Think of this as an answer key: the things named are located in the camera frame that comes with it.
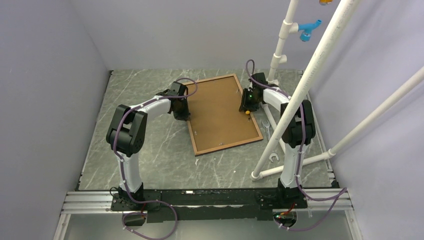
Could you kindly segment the blue picture frame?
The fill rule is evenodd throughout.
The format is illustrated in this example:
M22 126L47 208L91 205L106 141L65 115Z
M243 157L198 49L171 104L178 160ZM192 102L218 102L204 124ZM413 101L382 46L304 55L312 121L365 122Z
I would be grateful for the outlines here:
M263 140L253 114L239 111L242 87L236 74L187 83L188 131L195 156Z

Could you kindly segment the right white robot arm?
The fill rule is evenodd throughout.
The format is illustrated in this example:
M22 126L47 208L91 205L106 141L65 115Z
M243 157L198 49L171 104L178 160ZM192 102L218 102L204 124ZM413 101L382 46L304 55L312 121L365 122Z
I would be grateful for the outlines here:
M270 104L280 108L280 114L288 109L289 96L277 85L268 84L263 72L249 76L250 86L242 90L240 112L255 112L261 104ZM285 145L284 166L278 179L276 203L282 207L289 207L295 199L303 199L301 192L302 181L300 174L304 162L305 150L309 147L316 135L315 120L312 104L303 100L294 116L288 121L288 126L282 133L280 140Z

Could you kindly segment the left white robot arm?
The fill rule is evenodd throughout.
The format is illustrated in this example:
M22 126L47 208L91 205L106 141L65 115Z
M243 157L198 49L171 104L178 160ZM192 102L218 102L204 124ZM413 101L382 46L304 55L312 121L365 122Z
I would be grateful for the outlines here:
M144 184L140 176L139 151L145 142L149 121L163 114L173 114L178 121L190 118L187 98L192 93L179 78L170 88L157 93L151 99L133 105L119 105L114 112L106 142L110 144L119 165L119 195L131 210L139 209L144 203Z

